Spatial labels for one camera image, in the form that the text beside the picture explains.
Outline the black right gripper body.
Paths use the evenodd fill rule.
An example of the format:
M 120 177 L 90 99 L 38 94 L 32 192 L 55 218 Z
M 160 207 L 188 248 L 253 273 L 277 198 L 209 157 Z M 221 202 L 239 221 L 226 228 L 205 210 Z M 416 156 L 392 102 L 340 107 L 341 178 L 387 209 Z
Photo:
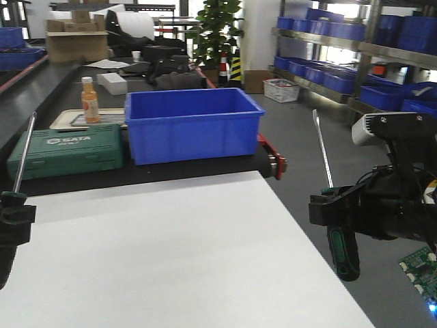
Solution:
M 436 175 L 414 168 L 419 190 L 403 196 L 391 166 L 376 166 L 362 176 L 351 229 L 381 240 L 436 240 Z

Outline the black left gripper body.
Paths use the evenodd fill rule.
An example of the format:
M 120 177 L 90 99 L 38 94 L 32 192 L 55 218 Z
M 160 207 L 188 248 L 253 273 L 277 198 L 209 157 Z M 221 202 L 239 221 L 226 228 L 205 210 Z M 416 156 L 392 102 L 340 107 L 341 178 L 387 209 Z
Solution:
M 30 236 L 1 236 L 1 289 L 5 287 L 12 271 L 17 248 L 30 241 Z

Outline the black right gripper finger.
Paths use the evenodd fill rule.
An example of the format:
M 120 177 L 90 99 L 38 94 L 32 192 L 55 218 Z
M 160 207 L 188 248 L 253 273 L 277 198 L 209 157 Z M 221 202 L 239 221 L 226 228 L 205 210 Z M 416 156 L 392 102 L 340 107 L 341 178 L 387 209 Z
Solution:
M 318 226 L 357 227 L 357 195 L 358 188 L 354 186 L 327 188 L 320 195 L 310 195 L 310 223 Z

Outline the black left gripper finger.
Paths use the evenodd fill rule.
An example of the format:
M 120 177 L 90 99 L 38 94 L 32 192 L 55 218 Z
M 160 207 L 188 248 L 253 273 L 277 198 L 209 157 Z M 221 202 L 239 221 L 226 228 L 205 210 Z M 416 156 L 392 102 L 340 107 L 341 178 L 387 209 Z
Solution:
M 1 211 L 1 243 L 28 243 L 31 224 L 35 222 L 36 206 L 3 208 Z

